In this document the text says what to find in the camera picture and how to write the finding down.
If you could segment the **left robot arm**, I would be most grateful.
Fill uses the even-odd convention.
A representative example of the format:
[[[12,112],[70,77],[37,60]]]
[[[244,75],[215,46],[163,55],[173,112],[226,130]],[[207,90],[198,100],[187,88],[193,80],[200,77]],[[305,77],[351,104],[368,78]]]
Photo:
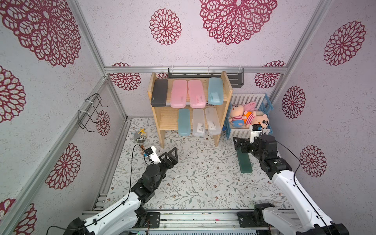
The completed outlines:
[[[147,203],[166,177],[178,164],[178,148],[159,156],[160,162],[150,164],[128,194],[112,206],[87,219],[76,218],[64,230],[65,235],[119,235],[127,229],[147,223]]]

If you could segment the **clear pencil case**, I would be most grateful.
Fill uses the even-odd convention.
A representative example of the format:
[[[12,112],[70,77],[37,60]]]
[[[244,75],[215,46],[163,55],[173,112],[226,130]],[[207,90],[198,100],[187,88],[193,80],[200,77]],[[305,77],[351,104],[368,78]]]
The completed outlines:
[[[217,110],[213,107],[206,108],[205,115],[206,115],[209,134],[220,135],[222,131],[222,126],[220,125],[220,122],[219,122]]]
[[[193,135],[205,136],[205,113],[203,109],[193,109]]]

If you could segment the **pink plush doll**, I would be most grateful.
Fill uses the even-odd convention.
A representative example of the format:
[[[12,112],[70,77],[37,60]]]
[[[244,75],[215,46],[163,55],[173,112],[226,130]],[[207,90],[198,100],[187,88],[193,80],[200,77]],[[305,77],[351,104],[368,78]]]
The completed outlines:
[[[255,117],[256,102],[233,105],[230,110],[229,122],[235,128],[249,127]]]

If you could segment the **wooden two-tier shelf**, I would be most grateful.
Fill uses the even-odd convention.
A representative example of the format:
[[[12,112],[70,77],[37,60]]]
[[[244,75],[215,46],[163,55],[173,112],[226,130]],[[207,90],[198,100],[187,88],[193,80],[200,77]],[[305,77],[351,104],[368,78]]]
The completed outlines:
[[[204,93],[206,99],[208,98],[208,87],[209,87],[209,78],[210,77],[215,77],[213,75],[205,74],[205,77],[203,78],[193,78],[192,74],[188,78],[181,78],[182,80],[195,80],[195,79],[201,79],[203,83],[203,88],[204,88]],[[206,108],[215,108],[220,124],[220,130],[222,130],[222,127],[225,122],[227,110],[230,105],[230,101],[232,98],[233,94],[233,88],[230,83],[228,74],[223,71],[220,76],[222,83],[223,83],[223,93],[224,93],[224,100],[221,105],[214,105],[214,106],[205,106],[204,109]],[[149,81],[148,85],[148,98],[151,102],[152,100],[152,92],[154,91],[155,87],[155,81],[157,79],[156,73],[151,74],[151,79]],[[167,89],[167,99],[166,99],[166,104],[169,105],[170,102],[170,97],[171,97],[171,90],[173,86],[173,79],[166,79],[168,82],[168,89]],[[192,116],[193,116],[193,108],[190,107],[190,98],[189,98],[189,93],[187,90],[187,104],[186,104],[186,109],[190,110],[190,121],[191,121],[191,127],[193,127],[193,121],[192,121]],[[178,110],[175,108],[171,108],[170,106],[165,106],[165,107],[151,107],[154,120],[155,120],[155,125],[157,128],[157,133],[159,136],[160,140],[160,145],[162,148],[165,146],[165,131],[177,131],[178,130]],[[220,140],[220,133],[218,135],[212,135],[213,141],[214,141],[214,146],[218,147],[219,140]]]

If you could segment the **black wall shelf rack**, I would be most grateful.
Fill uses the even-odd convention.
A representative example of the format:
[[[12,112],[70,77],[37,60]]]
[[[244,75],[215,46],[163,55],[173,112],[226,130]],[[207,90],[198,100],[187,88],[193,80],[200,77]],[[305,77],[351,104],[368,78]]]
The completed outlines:
[[[218,77],[221,78],[222,72],[174,72],[172,68],[168,69],[168,78],[172,79],[182,79],[182,78],[196,78],[196,79],[203,79],[209,77]],[[238,72],[227,72],[227,76],[229,78],[230,84],[233,88],[241,88],[244,85],[245,75],[244,69],[240,69]]]

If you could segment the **small toy with yellow star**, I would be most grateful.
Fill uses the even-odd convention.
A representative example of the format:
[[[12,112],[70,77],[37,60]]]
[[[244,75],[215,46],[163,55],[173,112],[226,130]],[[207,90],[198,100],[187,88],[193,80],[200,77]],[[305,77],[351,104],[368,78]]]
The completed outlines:
[[[145,128],[140,128],[140,130],[135,131],[133,134],[133,140],[135,143],[142,145],[147,139],[147,133]]]

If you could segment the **teal pencil case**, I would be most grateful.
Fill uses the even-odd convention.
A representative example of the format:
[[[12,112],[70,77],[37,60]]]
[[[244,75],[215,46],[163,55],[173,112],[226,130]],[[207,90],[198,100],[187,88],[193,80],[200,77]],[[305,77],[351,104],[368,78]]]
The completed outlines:
[[[179,109],[178,111],[178,134],[189,136],[191,134],[191,114],[189,109]]]

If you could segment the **dark green pencil case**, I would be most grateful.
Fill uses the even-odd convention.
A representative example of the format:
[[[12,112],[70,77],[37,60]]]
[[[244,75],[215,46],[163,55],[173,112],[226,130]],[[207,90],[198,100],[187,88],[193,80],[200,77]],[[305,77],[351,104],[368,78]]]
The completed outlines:
[[[237,150],[238,162],[241,173],[252,173],[252,164],[248,153],[243,153],[241,150]]]

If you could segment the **orange striped plush doll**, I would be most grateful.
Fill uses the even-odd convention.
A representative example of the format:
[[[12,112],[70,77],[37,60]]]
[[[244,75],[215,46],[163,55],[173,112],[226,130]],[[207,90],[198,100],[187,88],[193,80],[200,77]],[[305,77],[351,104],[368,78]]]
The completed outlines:
[[[258,124],[261,125],[262,129],[267,129],[269,125],[269,118],[262,111],[245,111],[243,119],[246,128]]]

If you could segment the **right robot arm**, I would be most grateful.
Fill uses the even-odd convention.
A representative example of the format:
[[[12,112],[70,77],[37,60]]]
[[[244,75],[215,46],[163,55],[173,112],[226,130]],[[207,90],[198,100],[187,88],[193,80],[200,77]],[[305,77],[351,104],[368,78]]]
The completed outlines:
[[[255,219],[273,226],[284,235],[348,235],[350,232],[342,223],[335,223],[314,202],[299,183],[296,172],[288,162],[278,156],[281,145],[275,137],[260,134],[253,138],[233,138],[235,150],[249,153],[257,158],[261,169],[278,186],[293,206],[300,225],[283,215],[271,204],[255,206]]]

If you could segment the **left pink pencil case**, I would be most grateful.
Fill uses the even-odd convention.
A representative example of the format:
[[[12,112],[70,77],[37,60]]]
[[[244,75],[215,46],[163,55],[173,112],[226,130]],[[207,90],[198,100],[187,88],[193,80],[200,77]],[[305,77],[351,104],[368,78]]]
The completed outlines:
[[[186,80],[175,80],[172,85],[170,106],[172,108],[185,108],[187,103],[188,82]]]

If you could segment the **blue white toy crib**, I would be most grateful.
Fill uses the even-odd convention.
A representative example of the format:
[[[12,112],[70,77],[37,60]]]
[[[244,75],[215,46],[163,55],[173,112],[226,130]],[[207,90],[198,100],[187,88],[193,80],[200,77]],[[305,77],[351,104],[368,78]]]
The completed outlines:
[[[251,108],[254,108],[258,113],[263,112],[269,115],[274,109],[267,94],[233,94],[230,105],[228,107],[227,116],[225,118],[224,128],[226,129],[226,138],[232,137],[248,138],[251,135],[250,128],[246,128],[244,125],[240,125],[239,121],[230,122],[230,113],[237,105],[243,105],[251,103]]]

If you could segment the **light blue upper pencil case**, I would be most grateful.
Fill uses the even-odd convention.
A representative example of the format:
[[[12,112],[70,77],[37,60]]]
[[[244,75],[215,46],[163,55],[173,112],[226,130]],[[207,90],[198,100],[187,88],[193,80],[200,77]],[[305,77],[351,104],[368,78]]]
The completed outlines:
[[[208,85],[208,104],[222,105],[223,104],[223,81],[221,78],[209,78]]]

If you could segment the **black pencil case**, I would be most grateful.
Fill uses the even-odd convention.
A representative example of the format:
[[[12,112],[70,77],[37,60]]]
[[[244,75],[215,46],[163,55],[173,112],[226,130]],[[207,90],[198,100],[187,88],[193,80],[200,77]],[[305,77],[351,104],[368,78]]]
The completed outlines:
[[[165,107],[167,100],[168,80],[156,79],[151,97],[152,107]]]

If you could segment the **right pink pencil case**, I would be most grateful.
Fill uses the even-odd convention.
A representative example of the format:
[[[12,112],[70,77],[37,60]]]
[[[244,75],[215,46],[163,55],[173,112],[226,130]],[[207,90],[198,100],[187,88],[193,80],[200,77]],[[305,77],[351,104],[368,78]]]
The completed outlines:
[[[188,81],[190,106],[194,109],[202,109],[206,106],[203,84],[200,80]]]

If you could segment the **pink pencil case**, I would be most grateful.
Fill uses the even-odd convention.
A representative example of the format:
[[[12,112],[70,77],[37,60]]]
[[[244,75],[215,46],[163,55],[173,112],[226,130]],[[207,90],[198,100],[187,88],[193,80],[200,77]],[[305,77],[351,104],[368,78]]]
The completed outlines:
[[[172,85],[170,106],[172,108],[185,108],[187,103],[188,82],[186,80],[175,80]]]
[[[202,109],[206,106],[203,84],[200,80],[188,81],[190,106],[194,109]]]

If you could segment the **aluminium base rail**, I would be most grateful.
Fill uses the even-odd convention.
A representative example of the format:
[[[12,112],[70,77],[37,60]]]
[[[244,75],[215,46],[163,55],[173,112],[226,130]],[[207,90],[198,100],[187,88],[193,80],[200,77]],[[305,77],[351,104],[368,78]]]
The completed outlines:
[[[251,225],[255,227],[269,226],[268,224],[261,222],[258,219],[255,219],[254,213],[255,213],[255,210],[240,211],[238,213],[238,219],[240,221],[240,224],[242,224],[243,222],[247,220],[250,220]],[[157,214],[155,212],[147,211],[146,225],[141,226],[141,227],[135,226],[133,228],[142,228],[142,227],[149,228],[149,227],[154,226],[156,222],[158,221],[158,218],[156,217],[156,215]],[[168,224],[176,225],[180,223],[180,224],[183,224],[185,228],[203,227],[205,225],[213,226],[216,223],[217,219],[222,219],[222,218],[224,218],[224,216],[220,215],[219,213],[210,214],[210,213],[205,213],[205,212],[173,213],[173,214],[163,215],[161,217],[161,219],[166,220]]]

